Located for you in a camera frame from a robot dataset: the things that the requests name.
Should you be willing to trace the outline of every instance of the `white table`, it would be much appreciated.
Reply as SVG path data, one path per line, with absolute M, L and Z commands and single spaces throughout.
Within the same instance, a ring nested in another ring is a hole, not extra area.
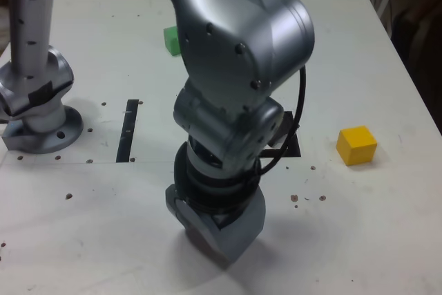
M 302 1 L 316 29 L 302 157 L 262 179 L 265 228 L 223 269 L 164 203 L 186 139 L 172 118 L 186 71 L 162 36 L 171 3 L 55 0 L 51 43 L 77 78 L 64 102 L 85 131 L 48 155 L 0 145 L 0 294 L 441 294 L 441 136 L 369 0 Z M 294 110 L 297 90 L 294 75 L 274 97 Z M 128 99 L 144 102 L 136 162 L 115 164 Z M 338 132 L 361 124 L 378 151 L 346 167 Z

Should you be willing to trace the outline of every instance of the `wooden block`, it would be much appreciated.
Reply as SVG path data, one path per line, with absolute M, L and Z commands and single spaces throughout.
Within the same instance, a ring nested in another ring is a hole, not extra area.
M 347 166 L 371 162 L 378 142 L 366 126 L 343 129 L 336 150 Z

